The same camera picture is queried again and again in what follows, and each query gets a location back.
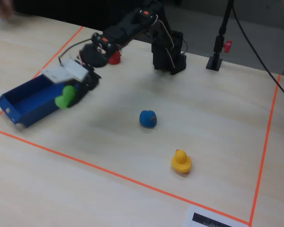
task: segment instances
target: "blue box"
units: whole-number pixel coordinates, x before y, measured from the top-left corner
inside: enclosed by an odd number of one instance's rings
[[[42,74],[1,95],[0,108],[14,124],[28,127],[59,109],[54,100],[63,88]]]

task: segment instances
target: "rubber duck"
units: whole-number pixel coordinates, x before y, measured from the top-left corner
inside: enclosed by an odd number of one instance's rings
[[[157,124],[157,116],[152,110],[143,110],[140,113],[140,124],[146,128],[153,128]]]
[[[191,159],[185,151],[176,150],[176,154],[171,161],[172,167],[179,173],[188,173],[191,169]]]

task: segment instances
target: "wire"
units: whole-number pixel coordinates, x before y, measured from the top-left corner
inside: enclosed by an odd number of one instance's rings
[[[172,66],[174,67],[174,68],[176,68],[175,67],[175,64],[174,64],[174,62],[173,62],[173,60],[172,60],[172,58],[171,58],[171,55],[170,55],[170,53],[169,53],[169,51],[168,51],[168,49],[165,47],[165,50],[167,51],[167,53],[169,54],[169,57],[170,57],[170,60],[171,60],[171,63],[172,63]]]
[[[236,11],[235,11],[234,6],[232,6],[232,12],[233,12],[233,15],[234,15],[234,17],[235,17],[235,19],[236,19],[236,21],[237,21],[237,23],[238,23],[238,25],[239,25],[239,27],[240,27],[240,29],[241,29],[241,32],[243,33],[243,35],[244,35],[246,41],[248,42],[248,44],[250,45],[251,49],[253,50],[253,52],[255,53],[255,55],[257,56],[257,58],[259,59],[260,63],[261,63],[262,66],[264,67],[264,69],[268,72],[268,74],[270,75],[270,77],[274,80],[274,82],[278,85],[278,87],[279,87],[279,88],[283,91],[283,93],[284,93],[284,89],[281,87],[281,85],[278,83],[278,81],[276,81],[276,79],[274,78],[274,76],[270,73],[270,71],[269,71],[268,68],[265,66],[265,64],[264,64],[263,61],[261,60],[260,56],[258,55],[256,49],[253,47],[253,45],[251,44],[251,42],[250,42],[249,39],[247,38],[247,36],[246,36],[246,34],[245,34],[245,32],[244,32],[244,30],[243,30],[243,28],[242,28],[242,26],[241,26],[241,24],[240,24],[240,22],[239,22],[239,19],[238,19],[238,17],[237,17],[237,14],[236,14]]]
[[[163,23],[161,20],[159,20],[159,22],[161,22],[161,23],[163,24],[163,27],[165,28],[166,33],[167,33],[167,34],[169,35],[169,37],[170,37],[170,40],[171,40],[171,43],[172,43],[172,48],[174,48],[174,42],[172,41],[172,38],[171,38],[169,32],[167,31],[167,29],[166,29],[164,23]]]
[[[151,25],[154,25],[157,22],[159,16],[158,15],[156,15],[156,16],[157,16],[157,18],[156,18],[155,22],[153,22]]]
[[[76,44],[74,44],[74,45],[71,45],[69,48],[67,48],[67,49],[58,57],[59,63],[62,64],[62,62],[61,62],[61,57],[63,57],[63,55],[65,55],[67,51],[69,51],[69,50],[70,50],[71,48],[73,48],[74,46],[77,46],[77,45],[79,45],[79,44],[85,43],[85,42],[87,42],[87,41],[89,41],[89,40],[91,40],[91,38],[86,39],[86,40],[83,40],[83,41],[81,41],[81,42],[78,42],[78,43],[76,43]]]
[[[183,39],[183,41],[186,43],[186,50],[183,53],[181,53],[182,55],[185,54],[187,52],[187,50],[188,50],[188,43],[187,43],[187,41],[185,39]]]
[[[79,51],[79,53],[78,53],[78,58],[79,58],[79,60],[80,60],[80,65],[83,66],[83,62],[82,62],[82,59],[81,59],[80,51]]]

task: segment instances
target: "orange boundary line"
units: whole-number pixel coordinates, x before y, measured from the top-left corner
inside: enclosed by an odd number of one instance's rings
[[[108,169],[99,167],[99,166],[97,166],[97,165],[91,164],[91,163],[86,162],[86,161],[83,161],[83,160],[81,160],[81,159],[78,159],[78,158],[75,158],[75,157],[66,155],[66,154],[61,153],[61,152],[59,152],[59,151],[55,151],[55,150],[52,150],[52,149],[43,147],[43,146],[41,146],[41,145],[35,144],[35,143],[30,142],[30,141],[28,141],[28,140],[24,140],[24,139],[22,139],[22,138],[20,138],[20,137],[17,137],[17,136],[8,134],[8,133],[3,132],[3,131],[0,131],[0,134],[5,135],[5,136],[8,136],[8,137],[11,137],[11,138],[16,139],[16,140],[19,140],[19,141],[21,141],[21,142],[24,142],[24,143],[26,143],[26,144],[32,145],[32,146],[34,146],[34,147],[37,147],[37,148],[40,148],[40,149],[49,151],[49,152],[54,153],[54,154],[56,154],[56,155],[59,155],[59,156],[62,156],[62,157],[71,159],[71,160],[73,160],[73,161],[76,161],[76,162],[85,164],[85,165],[87,165],[87,166],[90,166],[90,167],[93,167],[93,168],[95,168],[95,169],[101,170],[101,171],[106,172],[106,173],[108,173],[108,174],[111,174],[111,175],[120,177],[120,178],[122,178],[122,179],[125,179],[125,180],[127,180],[127,181],[130,181],[130,182],[132,182],[132,183],[135,183],[135,184],[138,184],[138,185],[140,185],[140,186],[143,186],[143,187],[152,189],[152,190],[154,190],[154,191],[156,191],[156,192],[159,192],[159,193],[162,193],[162,194],[164,194],[164,195],[173,197],[173,198],[175,198],[175,199],[178,199],[178,200],[181,200],[181,201],[184,201],[184,202],[187,202],[187,203],[196,205],[196,206],[201,207],[201,208],[204,208],[204,209],[206,209],[206,210],[210,210],[210,211],[212,211],[212,212],[215,212],[215,213],[217,213],[217,214],[220,214],[220,215],[223,215],[223,216],[225,216],[225,217],[231,218],[231,219],[233,219],[233,220],[235,220],[235,221],[238,221],[238,222],[241,222],[241,223],[243,223],[243,224],[246,224],[246,225],[249,224],[247,221],[241,220],[241,219],[236,218],[236,217],[234,217],[234,216],[231,216],[231,215],[229,215],[229,214],[226,214],[226,213],[223,213],[223,212],[221,212],[221,211],[218,211],[218,210],[212,209],[212,208],[210,208],[210,207],[207,207],[207,206],[205,206],[205,205],[202,205],[202,204],[193,202],[193,201],[188,200],[188,199],[185,199],[185,198],[183,198],[183,197],[180,197],[180,196],[171,194],[171,193],[166,192],[166,191],[163,191],[163,190],[161,190],[161,189],[152,187],[152,186],[150,186],[150,185],[148,185],[148,184],[145,184],[145,183],[136,181],[136,180],[134,180],[134,179],[132,179],[132,178],[129,178],[129,177],[127,177],[127,176],[124,176],[124,175],[115,173],[115,172],[113,172],[113,171],[111,171],[111,170],[108,170]]]
[[[278,76],[278,83],[280,83],[280,80],[281,80],[281,75]],[[255,209],[256,209],[256,204],[257,204],[257,197],[258,197],[258,194],[259,194],[259,189],[260,189],[260,184],[261,184],[261,178],[262,178],[264,161],[265,161],[266,150],[267,150],[267,144],[268,144],[269,133],[270,133],[270,126],[271,126],[271,121],[272,121],[273,115],[274,115],[275,101],[276,101],[276,96],[278,94],[278,88],[279,88],[278,85],[276,85],[275,86],[275,94],[274,94],[273,102],[271,104],[270,115],[269,115],[269,119],[268,119],[268,125],[267,125],[265,142],[264,142],[262,159],[261,159],[261,165],[260,165],[260,171],[259,171],[259,175],[257,177],[256,192],[255,192],[254,200],[253,200],[253,203],[252,203],[251,214],[250,214],[249,223],[248,223],[248,225],[250,227],[252,225],[252,221],[253,221],[253,218],[254,218],[254,215],[255,215]]]
[[[33,77],[33,79],[36,78],[36,77],[41,73],[41,71],[42,71],[44,68],[46,68],[46,67],[49,65],[49,63],[52,62],[52,60],[53,60],[55,57],[57,57],[57,55],[77,36],[77,34],[78,34],[83,28],[84,28],[83,26],[79,28],[79,30],[58,50],[58,52],[55,53],[55,55],[36,73],[36,75]]]

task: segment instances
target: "green toy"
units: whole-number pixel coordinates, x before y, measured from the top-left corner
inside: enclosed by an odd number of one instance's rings
[[[72,85],[63,88],[62,95],[55,98],[55,103],[60,109],[67,109],[76,96],[76,89]]]

